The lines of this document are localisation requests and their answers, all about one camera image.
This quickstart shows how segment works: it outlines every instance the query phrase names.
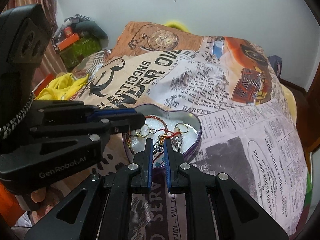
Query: silver screw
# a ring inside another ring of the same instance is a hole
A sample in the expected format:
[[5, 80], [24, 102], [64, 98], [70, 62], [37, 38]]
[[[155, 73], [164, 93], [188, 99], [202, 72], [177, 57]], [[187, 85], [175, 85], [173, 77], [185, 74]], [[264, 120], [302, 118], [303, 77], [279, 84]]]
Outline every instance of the silver screw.
[[103, 119], [101, 119], [101, 122], [103, 122], [103, 123], [108, 123], [108, 122], [110, 122], [110, 120], [107, 119], [107, 118], [103, 118]]
[[130, 164], [128, 165], [128, 169], [129, 169], [129, 170], [134, 171], [134, 170], [136, 170], [137, 168], [138, 168], [138, 164], [136, 164], [136, 163], [130, 163]]
[[100, 140], [100, 136], [98, 134], [91, 134], [89, 136], [90, 140], [92, 140], [93, 142], [99, 141]]
[[91, 175], [90, 175], [90, 179], [92, 180], [92, 181], [96, 181], [97, 179], [99, 179], [100, 178], [100, 175], [98, 174], [98, 173], [92, 173]]
[[229, 176], [228, 176], [228, 174], [226, 174], [226, 173], [220, 173], [219, 175], [218, 175], [218, 177], [219, 177], [219, 179], [221, 179], [221, 180], [227, 180], [228, 178], [229, 178]]
[[188, 169], [190, 169], [190, 164], [189, 163], [182, 163], [180, 165], [180, 168], [183, 170], [188, 170]]

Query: curtain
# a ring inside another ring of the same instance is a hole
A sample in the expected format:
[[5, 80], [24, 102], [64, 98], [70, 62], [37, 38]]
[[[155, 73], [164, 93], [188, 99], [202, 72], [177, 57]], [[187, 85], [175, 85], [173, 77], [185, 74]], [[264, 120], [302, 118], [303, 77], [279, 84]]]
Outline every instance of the curtain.
[[[57, 30], [57, 23], [55, 19], [57, 1], [56, 0], [10, 0], [4, 10], [8, 10], [17, 6], [38, 3], [42, 5], [44, 14], [50, 24], [53, 33]], [[56, 75], [60, 72], [67, 72], [60, 56], [55, 53], [54, 48], [49, 42], [49, 45], [44, 53], [41, 65], [36, 69], [33, 78], [33, 87], [35, 87], [48, 74]]]

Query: wall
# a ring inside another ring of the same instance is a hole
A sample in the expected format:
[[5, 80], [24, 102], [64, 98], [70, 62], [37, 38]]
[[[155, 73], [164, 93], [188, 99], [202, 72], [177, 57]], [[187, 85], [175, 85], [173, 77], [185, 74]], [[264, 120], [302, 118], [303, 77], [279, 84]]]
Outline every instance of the wall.
[[303, 0], [58, 0], [60, 19], [93, 17], [112, 48], [129, 21], [178, 20], [191, 33], [245, 38], [283, 60], [281, 77], [310, 85], [319, 57], [320, 27]]

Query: wooden baseboard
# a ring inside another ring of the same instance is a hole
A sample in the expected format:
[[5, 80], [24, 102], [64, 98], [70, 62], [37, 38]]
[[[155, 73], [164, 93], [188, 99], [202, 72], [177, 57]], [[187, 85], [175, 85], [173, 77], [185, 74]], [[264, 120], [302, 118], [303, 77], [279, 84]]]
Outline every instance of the wooden baseboard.
[[287, 80], [284, 80], [282, 78], [279, 78], [279, 80], [280, 80], [280, 83], [285, 85], [286, 87], [293, 88], [295, 90], [300, 91], [303, 95], [307, 95], [307, 92], [306, 92], [306, 90], [304, 88], [302, 88], [302, 87], [300, 87], [300, 86], [298, 86], [296, 84], [293, 84], [293, 83], [291, 83], [291, 82], [289, 82]]

